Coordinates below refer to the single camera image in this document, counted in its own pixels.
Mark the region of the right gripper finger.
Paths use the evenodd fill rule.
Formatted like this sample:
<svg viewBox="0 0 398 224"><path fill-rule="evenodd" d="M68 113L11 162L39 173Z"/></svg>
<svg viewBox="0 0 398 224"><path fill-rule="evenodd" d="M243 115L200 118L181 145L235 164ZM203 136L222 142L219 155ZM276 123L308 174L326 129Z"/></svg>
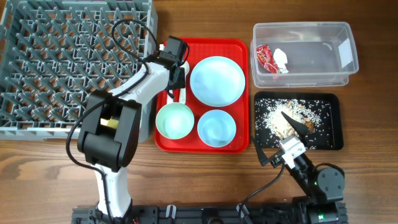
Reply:
<svg viewBox="0 0 398 224"><path fill-rule="evenodd" d="M285 118L285 120L293 127L295 132L301 137L305 137L307 134L310 133L310 129L308 126L305 124L299 123L298 121L292 119L290 116L288 116L286 113L283 111L281 112L282 116Z"/></svg>
<svg viewBox="0 0 398 224"><path fill-rule="evenodd" d="M261 145L259 142L256 140L254 136L251 136L251 141L253 142L255 148L256 148L256 154L257 158L261 164L261 166L265 166L268 163L268 157L266 156L265 152L262 150Z"/></svg>

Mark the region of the cream plastic spoon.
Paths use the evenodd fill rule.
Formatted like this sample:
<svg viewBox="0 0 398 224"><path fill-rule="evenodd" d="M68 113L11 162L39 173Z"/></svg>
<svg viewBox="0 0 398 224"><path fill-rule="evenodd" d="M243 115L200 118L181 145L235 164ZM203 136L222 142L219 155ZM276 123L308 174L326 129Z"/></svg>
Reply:
<svg viewBox="0 0 398 224"><path fill-rule="evenodd" d="M181 68L184 68L185 72L185 78L184 81L187 81L187 75L189 74L190 71L190 66L189 63L186 61L184 64L181 66ZM179 95L179 103L185 104L187 100L187 94L186 94L186 87L180 89L180 95Z"/></svg>

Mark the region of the cream plastic fork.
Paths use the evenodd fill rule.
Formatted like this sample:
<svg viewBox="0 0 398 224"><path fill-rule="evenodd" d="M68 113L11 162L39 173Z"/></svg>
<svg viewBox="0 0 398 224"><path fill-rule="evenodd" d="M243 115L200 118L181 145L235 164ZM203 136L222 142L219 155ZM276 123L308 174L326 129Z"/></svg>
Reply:
<svg viewBox="0 0 398 224"><path fill-rule="evenodd" d="M174 98L175 98L175 96L174 96L173 91L169 90L167 92L167 105L170 104L170 103L173 103L174 102Z"/></svg>

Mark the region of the light blue plate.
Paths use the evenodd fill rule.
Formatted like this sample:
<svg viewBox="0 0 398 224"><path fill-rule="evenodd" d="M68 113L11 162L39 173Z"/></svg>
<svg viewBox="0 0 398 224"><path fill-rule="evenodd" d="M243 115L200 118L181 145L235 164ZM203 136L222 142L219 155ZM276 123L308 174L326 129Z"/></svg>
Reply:
<svg viewBox="0 0 398 224"><path fill-rule="evenodd" d="M212 107L235 103L245 87L242 68L227 57L207 57L195 65L190 75L193 95L203 104Z"/></svg>

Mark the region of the green bowl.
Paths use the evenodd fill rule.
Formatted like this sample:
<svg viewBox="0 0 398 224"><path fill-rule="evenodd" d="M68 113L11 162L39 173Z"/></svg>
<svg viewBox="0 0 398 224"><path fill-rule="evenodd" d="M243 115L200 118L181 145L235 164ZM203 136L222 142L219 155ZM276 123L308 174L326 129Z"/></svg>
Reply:
<svg viewBox="0 0 398 224"><path fill-rule="evenodd" d="M193 112L183 103L169 103L161 107L155 118L158 132L171 140L187 136L193 129L194 123Z"/></svg>

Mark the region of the light blue bowl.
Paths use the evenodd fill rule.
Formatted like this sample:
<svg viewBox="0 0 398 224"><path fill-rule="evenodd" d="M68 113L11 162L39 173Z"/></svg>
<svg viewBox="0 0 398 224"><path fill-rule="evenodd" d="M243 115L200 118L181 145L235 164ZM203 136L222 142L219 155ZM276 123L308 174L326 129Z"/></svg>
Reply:
<svg viewBox="0 0 398 224"><path fill-rule="evenodd" d="M197 133L210 147L224 147L231 143L237 127L234 118L223 110L210 110L198 120Z"/></svg>

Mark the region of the yellow cup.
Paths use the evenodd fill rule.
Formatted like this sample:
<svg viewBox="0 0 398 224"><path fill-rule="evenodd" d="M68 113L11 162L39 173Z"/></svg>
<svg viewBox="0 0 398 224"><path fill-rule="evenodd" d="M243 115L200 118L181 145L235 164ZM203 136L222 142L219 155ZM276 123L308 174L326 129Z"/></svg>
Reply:
<svg viewBox="0 0 398 224"><path fill-rule="evenodd" d="M104 119L104 118L100 119L100 125L106 126L106 127L112 128L112 129L117 129L118 124L119 124L119 121L116 119L112 119L112 118L111 119Z"/></svg>

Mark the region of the white napkin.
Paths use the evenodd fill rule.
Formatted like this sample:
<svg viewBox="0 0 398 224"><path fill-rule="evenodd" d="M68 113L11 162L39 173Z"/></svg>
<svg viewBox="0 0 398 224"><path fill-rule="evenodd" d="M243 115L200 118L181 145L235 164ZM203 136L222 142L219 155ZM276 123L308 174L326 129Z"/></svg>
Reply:
<svg viewBox="0 0 398 224"><path fill-rule="evenodd" d="M275 49L273 54L274 61L278 66L279 73L288 73L286 65L288 64L287 55L281 49Z"/></svg>

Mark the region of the red snack wrapper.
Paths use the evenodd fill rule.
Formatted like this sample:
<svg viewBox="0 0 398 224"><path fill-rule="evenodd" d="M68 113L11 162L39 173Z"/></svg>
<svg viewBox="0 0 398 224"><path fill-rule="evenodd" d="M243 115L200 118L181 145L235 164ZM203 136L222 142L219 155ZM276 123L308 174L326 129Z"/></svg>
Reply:
<svg viewBox="0 0 398 224"><path fill-rule="evenodd" d="M270 73L278 73L279 68L272 56L271 49L268 45L262 45L256 48L256 55L259 63Z"/></svg>

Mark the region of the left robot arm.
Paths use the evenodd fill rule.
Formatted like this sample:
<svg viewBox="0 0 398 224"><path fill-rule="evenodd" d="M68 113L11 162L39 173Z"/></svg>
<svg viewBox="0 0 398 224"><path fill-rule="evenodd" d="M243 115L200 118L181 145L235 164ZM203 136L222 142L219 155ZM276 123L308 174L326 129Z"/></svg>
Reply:
<svg viewBox="0 0 398 224"><path fill-rule="evenodd" d="M142 67L124 84L110 91L96 90L89 96L77 147L87 168L96 174L96 220L132 220L127 166L137 149L142 110L159 92L185 86L183 65L189 50L184 40L170 36L165 47L143 59Z"/></svg>

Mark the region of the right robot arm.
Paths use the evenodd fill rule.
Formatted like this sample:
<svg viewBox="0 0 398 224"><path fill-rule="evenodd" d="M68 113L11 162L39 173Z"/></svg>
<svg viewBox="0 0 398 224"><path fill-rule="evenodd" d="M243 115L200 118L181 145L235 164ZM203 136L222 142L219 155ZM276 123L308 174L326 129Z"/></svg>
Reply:
<svg viewBox="0 0 398 224"><path fill-rule="evenodd" d="M281 114L296 133L281 140L279 151L267 157L252 138L260 164L271 164L274 168L281 166L281 170L274 180L253 192L244 203L274 184L287 170L305 195L293 198L291 203L265 204L262 216L266 223L347 223L345 204L342 202L345 187L343 169L330 163L315 166L305 155L305 136L310 132L309 127L284 112Z"/></svg>

